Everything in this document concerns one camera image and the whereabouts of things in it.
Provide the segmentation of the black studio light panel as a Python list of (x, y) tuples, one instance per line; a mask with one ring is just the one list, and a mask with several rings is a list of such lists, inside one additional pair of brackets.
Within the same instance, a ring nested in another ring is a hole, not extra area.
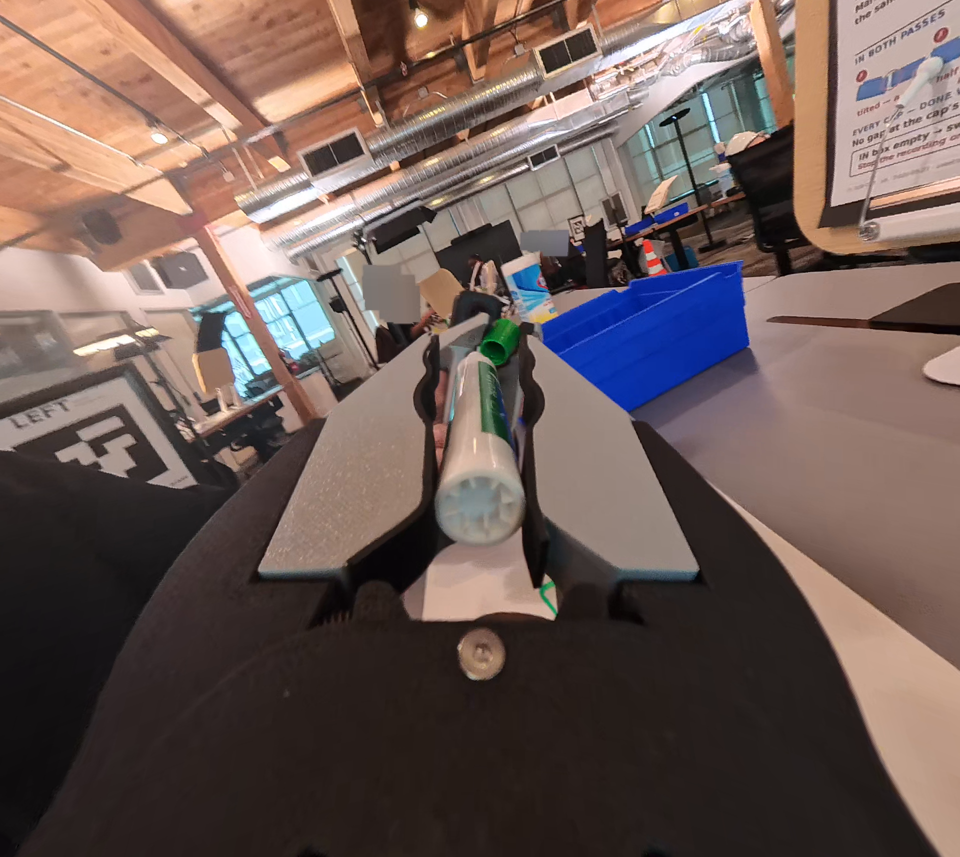
[(423, 226), (433, 223), (437, 214), (423, 204), (394, 212), (370, 227), (366, 240), (377, 254), (383, 254), (416, 237)]

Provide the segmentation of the black wall speaker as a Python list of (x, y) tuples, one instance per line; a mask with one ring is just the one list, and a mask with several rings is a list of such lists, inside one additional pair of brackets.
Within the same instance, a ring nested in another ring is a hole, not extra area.
[(164, 288), (190, 290), (209, 280), (205, 266), (192, 251), (178, 251), (151, 259), (150, 265)]

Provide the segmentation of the black office chair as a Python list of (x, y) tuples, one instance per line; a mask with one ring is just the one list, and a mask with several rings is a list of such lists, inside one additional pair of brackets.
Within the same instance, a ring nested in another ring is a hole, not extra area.
[(794, 133), (791, 122), (766, 140), (726, 155), (750, 211), (755, 245), (774, 258), (778, 276), (793, 273), (790, 252), (807, 240), (794, 213)]

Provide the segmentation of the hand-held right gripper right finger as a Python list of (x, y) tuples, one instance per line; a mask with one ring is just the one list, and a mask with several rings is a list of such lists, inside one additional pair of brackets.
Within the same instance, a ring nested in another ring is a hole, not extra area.
[(522, 336), (518, 365), (533, 585), (694, 581), (699, 565), (628, 412), (535, 335)]

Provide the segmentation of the white wipes canister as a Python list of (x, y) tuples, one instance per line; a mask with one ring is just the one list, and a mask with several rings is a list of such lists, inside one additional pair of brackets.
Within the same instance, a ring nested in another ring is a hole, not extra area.
[(543, 325), (558, 316), (539, 251), (525, 252), (501, 264), (501, 275), (522, 323)]

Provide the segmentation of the large black screen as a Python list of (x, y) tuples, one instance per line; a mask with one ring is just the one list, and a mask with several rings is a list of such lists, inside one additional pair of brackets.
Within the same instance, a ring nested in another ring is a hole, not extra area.
[(436, 260), (442, 270), (450, 272), (467, 287), (473, 273), (472, 256), (484, 263), (493, 261), (498, 267), (521, 258), (520, 242), (510, 221), (487, 224), (452, 239), (447, 247), (437, 251)]

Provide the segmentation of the green marker cap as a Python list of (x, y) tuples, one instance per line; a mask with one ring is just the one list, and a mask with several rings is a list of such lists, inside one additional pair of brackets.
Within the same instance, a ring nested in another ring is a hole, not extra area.
[(521, 327), (509, 318), (500, 317), (483, 336), (479, 352), (495, 367), (506, 366), (517, 351)]

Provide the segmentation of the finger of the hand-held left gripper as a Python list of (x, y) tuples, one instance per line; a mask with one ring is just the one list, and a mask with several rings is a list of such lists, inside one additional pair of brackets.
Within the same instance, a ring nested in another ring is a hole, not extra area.
[(489, 314), (479, 312), (439, 334), (439, 368), (445, 375), (439, 381), (439, 422), (442, 424), (450, 423), (462, 362), (479, 350), (490, 325)]

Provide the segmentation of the silver ventilation duct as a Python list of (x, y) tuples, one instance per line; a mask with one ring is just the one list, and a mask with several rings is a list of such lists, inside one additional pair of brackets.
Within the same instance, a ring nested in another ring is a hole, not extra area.
[(605, 72), (705, 26), (749, 0), (671, 0), (650, 16), (597, 34), (591, 26), (531, 52), (526, 66), (362, 137), (356, 129), (315, 147), (326, 169), (301, 171), (235, 196), (294, 259), (375, 226), (493, 166), (601, 130), (648, 98), (651, 83), (601, 91)]

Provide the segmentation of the white whiteboard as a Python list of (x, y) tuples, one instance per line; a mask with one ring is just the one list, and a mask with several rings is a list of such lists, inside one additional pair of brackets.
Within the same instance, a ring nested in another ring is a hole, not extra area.
[[(939, 855), (959, 854), (958, 669), (733, 499), (725, 500), (778, 558), (819, 621), (896, 790)], [(558, 592), (534, 590), (521, 537), (486, 550), (442, 550), (402, 594), (416, 620), (505, 612), (554, 620)]]
[(959, 345), (927, 361), (921, 368), (921, 375), (928, 381), (959, 388), (960, 386), (960, 347)]

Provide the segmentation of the black white tag sign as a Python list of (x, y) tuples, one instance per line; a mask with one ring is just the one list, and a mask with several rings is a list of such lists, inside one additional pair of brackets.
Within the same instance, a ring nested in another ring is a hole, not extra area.
[(132, 364), (3, 402), (1, 448), (168, 489), (208, 481), (201, 458)]

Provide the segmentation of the blue plastic bin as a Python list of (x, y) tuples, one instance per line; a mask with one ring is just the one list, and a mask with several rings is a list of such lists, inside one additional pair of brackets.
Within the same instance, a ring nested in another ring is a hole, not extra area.
[(542, 340), (633, 412), (750, 346), (742, 263), (635, 279), (544, 323)]

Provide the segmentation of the instruction poster board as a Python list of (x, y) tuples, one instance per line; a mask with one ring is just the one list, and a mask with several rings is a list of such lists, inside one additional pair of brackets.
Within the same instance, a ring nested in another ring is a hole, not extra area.
[(794, 211), (836, 255), (958, 242), (959, 0), (797, 0)]

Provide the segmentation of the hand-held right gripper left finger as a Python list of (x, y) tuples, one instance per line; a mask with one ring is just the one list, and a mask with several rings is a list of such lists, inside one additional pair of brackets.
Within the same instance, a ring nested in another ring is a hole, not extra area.
[(437, 339), (419, 337), (325, 419), (258, 565), (263, 580), (353, 581), (420, 516), (436, 471)]

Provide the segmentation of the white green whiteboard marker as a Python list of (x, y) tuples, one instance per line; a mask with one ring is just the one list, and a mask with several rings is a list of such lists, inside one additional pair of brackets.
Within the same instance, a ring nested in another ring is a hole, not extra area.
[(472, 351), (457, 368), (453, 390), (435, 518), (448, 539), (492, 547), (521, 529), (526, 510), (497, 368)]

